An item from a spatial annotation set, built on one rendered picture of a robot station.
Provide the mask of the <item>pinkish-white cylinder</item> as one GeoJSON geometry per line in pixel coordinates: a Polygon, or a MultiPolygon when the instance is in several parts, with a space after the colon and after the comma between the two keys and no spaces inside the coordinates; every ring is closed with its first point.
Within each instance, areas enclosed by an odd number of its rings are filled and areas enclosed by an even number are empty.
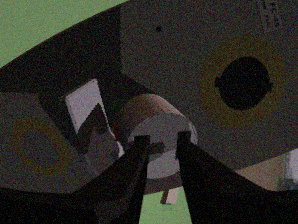
{"type": "Polygon", "coordinates": [[[153,93],[126,101],[118,112],[113,133],[124,152],[138,140],[148,139],[148,179],[162,179],[180,171],[177,152],[181,139],[197,145],[197,132],[188,117],[153,93]]]}

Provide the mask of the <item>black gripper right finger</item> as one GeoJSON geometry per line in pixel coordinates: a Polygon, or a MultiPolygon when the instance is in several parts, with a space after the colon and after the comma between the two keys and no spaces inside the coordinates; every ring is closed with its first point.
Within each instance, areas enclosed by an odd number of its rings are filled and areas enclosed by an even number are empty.
{"type": "Polygon", "coordinates": [[[186,139],[178,165],[192,224],[298,224],[298,190],[251,183],[186,139]]]}

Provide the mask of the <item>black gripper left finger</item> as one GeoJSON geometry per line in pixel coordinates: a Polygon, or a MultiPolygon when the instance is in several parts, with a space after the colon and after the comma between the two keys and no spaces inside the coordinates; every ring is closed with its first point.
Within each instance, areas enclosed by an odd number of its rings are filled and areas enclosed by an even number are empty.
{"type": "Polygon", "coordinates": [[[0,188],[0,224],[138,224],[148,175],[148,139],[71,193],[0,188]]]}

